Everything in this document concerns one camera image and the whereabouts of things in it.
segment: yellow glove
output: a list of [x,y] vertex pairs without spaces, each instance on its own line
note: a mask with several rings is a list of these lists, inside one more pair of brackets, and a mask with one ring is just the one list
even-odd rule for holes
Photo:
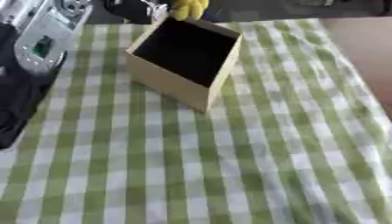
[[171,15],[180,21],[188,17],[198,20],[208,5],[209,0],[176,0]]

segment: box side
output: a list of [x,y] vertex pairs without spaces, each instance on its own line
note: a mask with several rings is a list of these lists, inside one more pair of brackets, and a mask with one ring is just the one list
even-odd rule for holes
[[201,29],[206,29],[212,32],[218,32],[222,35],[228,36],[233,39],[238,39],[241,36],[241,34],[238,31],[233,31],[229,28],[220,26],[218,24],[209,23],[204,20],[191,20],[188,18],[185,20],[185,22],[187,22],[188,24],[196,25]]
[[151,24],[149,28],[139,38],[137,38],[125,52],[132,54],[166,19],[167,17]]
[[213,105],[214,100],[216,99],[218,94],[221,92],[221,87],[223,86],[223,83],[225,82],[225,80],[228,78],[231,71],[233,70],[235,63],[237,62],[238,57],[239,57],[241,43],[242,43],[242,36],[240,36],[237,39],[237,41],[235,42],[233,48],[231,49],[225,62],[223,63],[220,71],[216,75],[216,78],[213,81],[213,84],[209,88],[207,110],[209,110],[211,108],[211,106]]
[[132,80],[201,112],[207,111],[208,88],[171,73],[136,55],[129,55],[128,61]]

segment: gingham tablecloth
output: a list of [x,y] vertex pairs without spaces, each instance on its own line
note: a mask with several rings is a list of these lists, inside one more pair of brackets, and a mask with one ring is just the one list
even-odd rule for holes
[[392,223],[390,121],[320,22],[230,26],[209,115],[130,81],[142,26],[86,26],[0,152],[0,223]]

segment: cardboard box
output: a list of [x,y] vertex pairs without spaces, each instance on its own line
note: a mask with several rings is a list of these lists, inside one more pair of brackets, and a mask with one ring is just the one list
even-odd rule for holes
[[127,50],[132,79],[208,111],[238,60],[242,36],[206,21],[168,17]]

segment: wooden surface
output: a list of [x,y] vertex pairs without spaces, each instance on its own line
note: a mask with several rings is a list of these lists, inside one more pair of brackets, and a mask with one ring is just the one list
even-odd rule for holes
[[323,23],[392,118],[392,17],[330,18]]

